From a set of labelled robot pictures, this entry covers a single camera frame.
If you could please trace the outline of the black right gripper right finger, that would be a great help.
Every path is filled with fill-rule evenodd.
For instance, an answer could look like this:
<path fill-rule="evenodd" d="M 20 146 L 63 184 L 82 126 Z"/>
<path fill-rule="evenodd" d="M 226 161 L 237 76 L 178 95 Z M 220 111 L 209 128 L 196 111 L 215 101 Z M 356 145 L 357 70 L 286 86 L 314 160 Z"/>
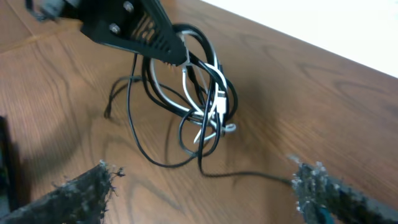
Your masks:
<path fill-rule="evenodd" d="M 298 165 L 291 183 L 305 223 L 397 224 L 397 210 L 333 177 L 321 162 L 289 159 Z"/>

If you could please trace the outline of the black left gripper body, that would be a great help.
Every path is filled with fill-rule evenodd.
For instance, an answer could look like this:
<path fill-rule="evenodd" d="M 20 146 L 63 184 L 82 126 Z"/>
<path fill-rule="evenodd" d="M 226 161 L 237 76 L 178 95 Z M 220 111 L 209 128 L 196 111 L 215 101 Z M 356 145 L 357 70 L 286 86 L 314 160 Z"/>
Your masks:
<path fill-rule="evenodd" d="M 34 0 L 24 1 L 27 11 L 39 22 L 57 21 L 59 18 L 85 21 L 90 17 L 90 11 L 85 6 L 85 3 L 89 2 L 83 0 L 44 0 L 39 1 L 36 6 Z"/>

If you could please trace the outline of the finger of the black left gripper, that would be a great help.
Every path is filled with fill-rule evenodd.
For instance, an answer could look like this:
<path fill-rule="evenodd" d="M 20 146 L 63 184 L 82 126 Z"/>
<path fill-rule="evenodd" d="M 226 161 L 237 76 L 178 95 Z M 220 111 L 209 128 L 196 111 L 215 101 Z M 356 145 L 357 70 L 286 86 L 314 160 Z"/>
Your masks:
<path fill-rule="evenodd" d="M 81 32 L 96 43 L 172 65 L 187 61 L 187 48 L 159 1 L 82 1 L 79 19 Z"/>

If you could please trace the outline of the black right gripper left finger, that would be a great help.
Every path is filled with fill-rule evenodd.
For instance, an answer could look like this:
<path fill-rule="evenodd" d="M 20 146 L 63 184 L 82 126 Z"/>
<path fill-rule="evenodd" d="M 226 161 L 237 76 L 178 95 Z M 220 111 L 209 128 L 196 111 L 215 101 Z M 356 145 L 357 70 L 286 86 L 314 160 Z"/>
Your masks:
<path fill-rule="evenodd" d="M 1 223 L 103 223 L 107 204 L 116 190 L 113 180 L 123 176 L 123 167 L 110 167 L 101 161 L 41 198 L 1 217 Z"/>

